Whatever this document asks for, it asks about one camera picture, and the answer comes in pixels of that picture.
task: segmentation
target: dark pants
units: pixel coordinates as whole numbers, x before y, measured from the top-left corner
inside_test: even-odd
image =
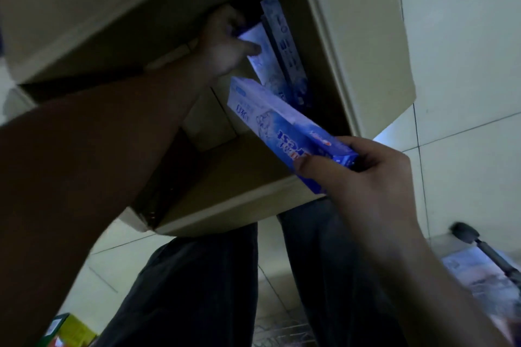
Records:
[[[319,346],[406,345],[390,306],[328,199],[278,216]],[[160,247],[96,347],[252,344],[257,224]]]

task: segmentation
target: blue and white box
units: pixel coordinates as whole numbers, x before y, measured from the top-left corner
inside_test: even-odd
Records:
[[[255,80],[232,77],[228,106],[292,171],[293,161],[305,155],[322,155],[346,167],[358,157]],[[322,193],[316,181],[301,179],[312,192]]]
[[[277,48],[284,64],[283,69],[288,74],[296,104],[300,109],[311,107],[312,100],[309,93],[309,81],[300,56],[296,51],[290,28],[282,12],[282,6],[279,0],[263,0],[260,5],[269,23],[273,38],[277,43]]]
[[[284,73],[280,68],[277,56],[273,51],[263,24],[255,25],[240,35],[239,38],[257,43],[262,48],[262,52],[257,56],[248,56],[253,69],[261,81],[260,83],[286,103],[294,104],[293,90],[284,78]]]

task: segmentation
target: person's right arm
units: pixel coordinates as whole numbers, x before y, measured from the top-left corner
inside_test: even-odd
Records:
[[[361,171],[321,156],[295,167],[327,190],[374,265],[409,345],[510,346],[422,236],[409,158],[371,140],[341,140],[360,154]]]

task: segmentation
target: person's left hand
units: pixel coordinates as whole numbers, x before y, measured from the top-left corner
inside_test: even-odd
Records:
[[[221,6],[208,17],[195,52],[205,58],[215,76],[229,73],[247,55],[262,52],[259,45],[232,36],[234,28],[245,24],[243,15],[229,4]]]

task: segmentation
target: person's left arm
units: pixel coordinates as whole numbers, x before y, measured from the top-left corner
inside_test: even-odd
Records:
[[[34,344],[88,252],[146,184],[201,91],[257,45],[218,9],[195,52],[144,76],[50,101],[0,128],[0,332]]]

